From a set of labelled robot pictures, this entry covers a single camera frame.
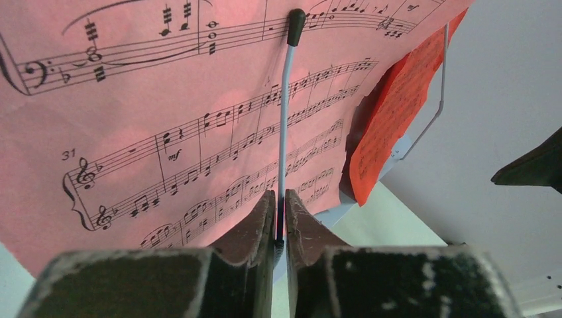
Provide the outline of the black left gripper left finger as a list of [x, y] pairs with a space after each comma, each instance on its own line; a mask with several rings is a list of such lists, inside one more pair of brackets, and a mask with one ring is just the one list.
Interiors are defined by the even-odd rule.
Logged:
[[65, 252], [45, 267], [19, 317], [269, 317], [276, 198], [204, 248]]

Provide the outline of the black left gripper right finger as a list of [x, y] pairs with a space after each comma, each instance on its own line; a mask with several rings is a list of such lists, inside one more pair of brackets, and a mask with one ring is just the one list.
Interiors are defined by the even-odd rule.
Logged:
[[291, 317], [520, 317], [489, 255], [467, 246], [354, 247], [285, 194]]

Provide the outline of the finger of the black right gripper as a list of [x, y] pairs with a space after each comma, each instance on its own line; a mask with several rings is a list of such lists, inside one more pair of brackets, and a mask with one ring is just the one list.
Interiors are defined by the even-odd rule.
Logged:
[[500, 186], [551, 187], [561, 193], [561, 128], [533, 150], [499, 169], [491, 182]]

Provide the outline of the light blue music stand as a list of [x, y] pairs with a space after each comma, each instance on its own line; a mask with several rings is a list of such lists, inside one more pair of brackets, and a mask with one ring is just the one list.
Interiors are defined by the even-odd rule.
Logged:
[[[274, 240], [274, 266], [277, 266], [285, 249], [284, 241], [284, 214], [286, 210], [285, 192], [286, 192], [286, 148], [287, 148], [287, 130], [288, 130], [288, 98], [290, 88], [290, 72], [296, 48], [301, 39], [304, 25], [306, 21], [306, 14], [302, 9], [292, 9], [288, 14], [288, 35], [287, 35], [287, 51], [284, 61], [284, 68], [282, 72], [281, 81], [281, 94], [280, 94], [280, 130], [279, 130], [279, 155], [278, 155], [278, 191], [276, 200], [276, 218], [275, 224], [275, 240]], [[444, 26], [443, 31], [443, 61], [441, 71], [441, 95], [439, 100], [439, 107], [433, 118], [420, 133], [420, 135], [411, 144], [408, 151], [404, 153], [402, 159], [405, 159], [408, 154], [414, 149], [417, 143], [422, 139], [424, 134], [429, 130], [432, 124], [444, 108], [444, 95], [445, 95], [445, 72], [447, 65], [447, 51], [449, 46], [449, 29], [450, 24]]]

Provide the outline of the red sheet music page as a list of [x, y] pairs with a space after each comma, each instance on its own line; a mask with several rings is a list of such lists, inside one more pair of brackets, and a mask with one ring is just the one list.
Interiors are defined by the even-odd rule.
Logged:
[[351, 156], [349, 177], [360, 206], [367, 202], [393, 146], [426, 102], [429, 85], [444, 59], [444, 44], [451, 41], [467, 11], [450, 20], [448, 36], [444, 28], [439, 29], [390, 68], [365, 134]]

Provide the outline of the pink sheet music page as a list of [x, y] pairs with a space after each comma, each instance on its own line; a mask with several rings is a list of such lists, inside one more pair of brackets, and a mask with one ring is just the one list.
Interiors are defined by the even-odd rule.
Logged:
[[2, 1], [1, 242], [32, 276], [69, 250], [208, 244], [278, 185], [339, 204], [355, 106], [469, 1]]

